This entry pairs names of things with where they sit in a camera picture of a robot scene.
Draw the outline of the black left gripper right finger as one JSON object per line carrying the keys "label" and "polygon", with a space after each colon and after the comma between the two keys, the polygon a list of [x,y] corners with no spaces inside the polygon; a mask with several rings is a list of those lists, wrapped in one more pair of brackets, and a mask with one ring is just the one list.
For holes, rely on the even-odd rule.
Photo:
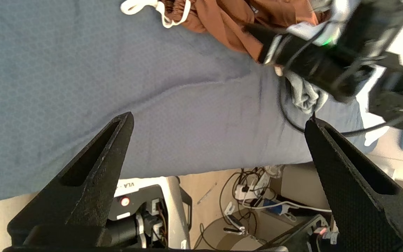
{"label": "black left gripper right finger", "polygon": [[403,188],[327,122],[304,137],[346,252],[403,252]]}

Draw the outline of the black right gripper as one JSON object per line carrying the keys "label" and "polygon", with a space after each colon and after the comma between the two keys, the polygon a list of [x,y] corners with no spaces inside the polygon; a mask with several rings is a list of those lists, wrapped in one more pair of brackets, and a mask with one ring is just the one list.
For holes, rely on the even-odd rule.
{"label": "black right gripper", "polygon": [[368,65],[352,68],[351,63],[339,59],[330,46],[311,44],[302,50],[307,41],[278,31],[260,24],[245,24],[245,32],[263,45],[259,63],[281,65],[326,91],[338,102],[352,100],[374,73],[374,68]]}

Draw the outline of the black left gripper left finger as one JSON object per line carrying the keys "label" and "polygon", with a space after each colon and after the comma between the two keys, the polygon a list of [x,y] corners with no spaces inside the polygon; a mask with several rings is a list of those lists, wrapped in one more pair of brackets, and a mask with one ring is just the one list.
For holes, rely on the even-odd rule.
{"label": "black left gripper left finger", "polygon": [[9,222],[11,249],[107,247],[105,228],[134,127],[114,117]]}

